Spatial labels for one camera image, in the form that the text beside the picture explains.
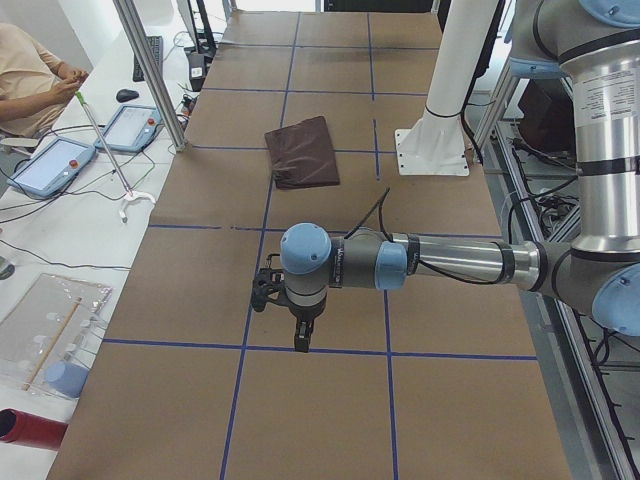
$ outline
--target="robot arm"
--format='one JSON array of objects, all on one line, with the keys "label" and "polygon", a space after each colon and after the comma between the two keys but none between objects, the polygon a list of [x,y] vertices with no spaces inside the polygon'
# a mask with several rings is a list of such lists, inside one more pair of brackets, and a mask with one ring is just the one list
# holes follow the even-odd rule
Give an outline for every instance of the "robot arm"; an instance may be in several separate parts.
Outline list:
[{"label": "robot arm", "polygon": [[296,350],[308,351],[328,287],[389,290],[413,274],[514,283],[640,335],[640,3],[518,0],[513,34],[516,61],[557,62],[573,81],[580,236],[507,245],[366,229],[330,238],[296,225],[281,242],[283,268],[261,269],[252,295],[256,311],[275,303],[296,316]]}]

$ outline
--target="white desk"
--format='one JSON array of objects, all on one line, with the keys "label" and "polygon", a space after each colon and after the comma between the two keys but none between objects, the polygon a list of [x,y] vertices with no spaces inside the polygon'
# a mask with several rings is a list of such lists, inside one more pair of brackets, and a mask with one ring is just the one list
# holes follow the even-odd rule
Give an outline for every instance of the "white desk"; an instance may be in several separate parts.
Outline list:
[{"label": "white desk", "polygon": [[[146,28],[147,35],[163,35],[163,65],[165,85],[174,105],[178,105],[183,94],[180,85],[188,85],[188,64],[182,48],[173,48],[174,36],[184,30],[179,16],[169,25]],[[133,53],[124,34],[118,36],[100,63],[82,86],[81,92],[90,105],[98,123],[105,124],[118,107],[115,95],[121,88],[140,92],[140,98],[129,102],[137,105],[154,105],[153,98],[145,82],[131,80]],[[72,100],[54,128],[64,128],[88,124],[84,110],[77,100]],[[96,135],[91,130],[61,132],[68,138],[92,143]],[[48,137],[43,145],[51,141]],[[155,168],[137,187],[151,193],[156,198],[169,172],[173,160],[173,148],[166,130],[146,149],[147,155],[156,163]],[[120,161],[130,156],[117,155]],[[123,167],[129,182],[134,184],[149,170],[151,162],[143,155],[137,156]],[[112,170],[104,153],[100,153],[74,181],[70,191],[76,191],[100,175]],[[92,184],[87,190],[97,190],[109,197],[119,197],[124,189],[118,177],[107,175]],[[29,203],[19,191],[9,188],[0,199],[0,208]],[[146,230],[153,205],[146,200],[127,208],[128,223],[118,216],[120,201],[110,201],[97,194],[63,196],[41,211],[21,220],[0,224],[3,232],[0,238],[18,247],[37,253],[50,261],[67,264],[122,265],[130,267]],[[37,205],[0,211],[0,221],[29,212]],[[0,244],[0,255],[16,266],[12,277],[0,282],[0,321],[20,301],[29,286],[41,273],[62,275],[81,280],[97,282],[113,288],[113,293],[100,315],[108,320],[113,313],[128,273],[108,269],[81,268],[70,270],[65,267],[47,265],[40,260],[6,245]],[[69,421],[75,408],[75,401],[49,396],[34,395],[0,385],[0,408],[17,408],[45,417]],[[16,480],[44,479],[55,458],[55,452],[15,445],[0,444],[0,465],[3,478]]]}]

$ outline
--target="computer mouse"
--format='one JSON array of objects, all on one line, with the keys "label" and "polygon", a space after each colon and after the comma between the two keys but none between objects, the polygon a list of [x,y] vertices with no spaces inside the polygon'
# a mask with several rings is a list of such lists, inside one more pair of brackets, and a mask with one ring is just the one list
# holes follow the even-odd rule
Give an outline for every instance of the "computer mouse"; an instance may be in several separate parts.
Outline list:
[{"label": "computer mouse", "polygon": [[138,98],[140,94],[135,90],[129,90],[127,88],[123,88],[122,90],[118,90],[116,93],[116,100],[120,103],[128,102],[129,100],[133,100],[134,98]]}]

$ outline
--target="dark brown square cloth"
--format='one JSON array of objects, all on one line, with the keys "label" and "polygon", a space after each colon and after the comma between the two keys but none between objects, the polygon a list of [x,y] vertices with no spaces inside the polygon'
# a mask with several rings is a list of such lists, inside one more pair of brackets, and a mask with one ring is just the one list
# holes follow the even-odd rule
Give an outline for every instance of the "dark brown square cloth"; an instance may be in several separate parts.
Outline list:
[{"label": "dark brown square cloth", "polygon": [[314,117],[264,134],[276,187],[339,185],[338,167],[324,117]]}]

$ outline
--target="blue and white device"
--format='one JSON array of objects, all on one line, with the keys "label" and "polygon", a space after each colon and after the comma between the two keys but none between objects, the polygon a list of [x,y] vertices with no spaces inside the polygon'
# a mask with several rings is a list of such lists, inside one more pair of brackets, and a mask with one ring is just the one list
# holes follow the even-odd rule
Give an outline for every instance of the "blue and white device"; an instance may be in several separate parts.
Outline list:
[{"label": "blue and white device", "polygon": [[[111,150],[138,153],[155,138],[162,117],[155,107],[121,105],[104,127],[102,135]],[[96,148],[103,148],[95,141]]]},{"label": "blue and white device", "polygon": [[58,137],[14,173],[7,183],[47,198],[74,179],[95,156],[92,145]]}]

